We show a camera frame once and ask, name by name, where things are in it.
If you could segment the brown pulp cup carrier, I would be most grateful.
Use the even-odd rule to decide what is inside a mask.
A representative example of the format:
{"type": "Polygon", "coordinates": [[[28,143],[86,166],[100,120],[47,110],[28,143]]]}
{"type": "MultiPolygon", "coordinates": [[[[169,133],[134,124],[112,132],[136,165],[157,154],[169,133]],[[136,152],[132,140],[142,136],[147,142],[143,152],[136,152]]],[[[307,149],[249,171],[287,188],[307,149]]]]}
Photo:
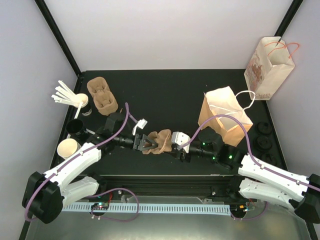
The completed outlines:
{"type": "Polygon", "coordinates": [[[159,155],[164,152],[172,151],[172,132],[170,129],[163,129],[159,132],[153,131],[150,132],[148,136],[158,143],[156,150],[151,154],[159,155]]]}

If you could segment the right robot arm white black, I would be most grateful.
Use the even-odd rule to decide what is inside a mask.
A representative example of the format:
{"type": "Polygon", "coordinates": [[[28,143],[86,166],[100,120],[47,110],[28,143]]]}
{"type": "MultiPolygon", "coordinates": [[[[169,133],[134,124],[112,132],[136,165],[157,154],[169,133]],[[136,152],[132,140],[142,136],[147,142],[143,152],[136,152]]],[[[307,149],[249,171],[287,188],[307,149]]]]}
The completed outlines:
{"type": "Polygon", "coordinates": [[[207,127],[201,130],[198,141],[183,132],[171,137],[173,152],[180,160],[192,156],[211,160],[228,171],[235,171],[227,189],[234,202],[256,199],[282,206],[296,216],[313,224],[320,222],[320,177],[299,175],[269,164],[237,147],[223,142],[222,137],[207,127]]]}

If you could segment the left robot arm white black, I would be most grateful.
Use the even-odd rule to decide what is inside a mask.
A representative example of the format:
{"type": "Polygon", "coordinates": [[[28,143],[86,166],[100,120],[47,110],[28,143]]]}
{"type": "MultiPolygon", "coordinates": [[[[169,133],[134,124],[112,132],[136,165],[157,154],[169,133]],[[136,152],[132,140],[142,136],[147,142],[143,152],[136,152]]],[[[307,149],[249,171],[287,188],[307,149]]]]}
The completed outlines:
{"type": "Polygon", "coordinates": [[[65,161],[45,173],[36,171],[31,174],[22,198],[25,220],[39,219],[48,224],[64,207],[82,198],[93,196],[97,200],[103,199],[108,188],[99,176],[93,174],[76,182],[73,180],[112,151],[115,145],[141,152],[157,148],[158,143],[145,134],[121,134],[130,117],[130,114],[112,113],[105,125],[65,161]]]}

